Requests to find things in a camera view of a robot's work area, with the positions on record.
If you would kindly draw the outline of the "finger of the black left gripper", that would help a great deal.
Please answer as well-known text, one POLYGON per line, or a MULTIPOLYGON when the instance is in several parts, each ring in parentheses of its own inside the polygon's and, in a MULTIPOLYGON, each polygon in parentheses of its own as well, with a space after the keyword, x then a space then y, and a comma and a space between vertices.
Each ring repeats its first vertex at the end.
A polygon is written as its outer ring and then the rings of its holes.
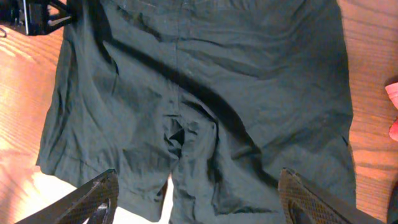
POLYGON ((48 35, 74 18, 59 0, 1 0, 1 25, 26 36, 48 35))

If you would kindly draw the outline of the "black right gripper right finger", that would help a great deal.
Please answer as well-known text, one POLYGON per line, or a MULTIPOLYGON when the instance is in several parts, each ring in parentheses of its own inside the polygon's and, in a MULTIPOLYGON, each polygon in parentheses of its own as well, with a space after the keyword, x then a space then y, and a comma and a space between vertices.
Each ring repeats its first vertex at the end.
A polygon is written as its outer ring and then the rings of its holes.
POLYGON ((281 171, 278 191, 288 224, 382 224, 292 169, 281 171))

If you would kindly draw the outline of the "black shorts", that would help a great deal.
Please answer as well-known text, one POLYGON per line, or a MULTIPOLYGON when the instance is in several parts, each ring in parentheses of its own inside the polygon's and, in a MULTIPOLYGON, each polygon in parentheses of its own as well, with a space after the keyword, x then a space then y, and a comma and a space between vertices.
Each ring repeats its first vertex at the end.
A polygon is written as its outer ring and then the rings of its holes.
POLYGON ((333 0, 69 1, 37 164, 171 223, 283 223, 288 167, 356 203, 341 10, 333 0))

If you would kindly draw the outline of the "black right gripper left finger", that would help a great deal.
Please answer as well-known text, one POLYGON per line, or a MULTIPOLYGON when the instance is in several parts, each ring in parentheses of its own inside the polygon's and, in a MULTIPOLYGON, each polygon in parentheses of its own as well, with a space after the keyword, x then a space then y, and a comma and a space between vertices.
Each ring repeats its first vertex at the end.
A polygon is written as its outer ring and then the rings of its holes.
POLYGON ((112 224, 118 206, 118 195, 117 172, 108 169, 16 224, 112 224))

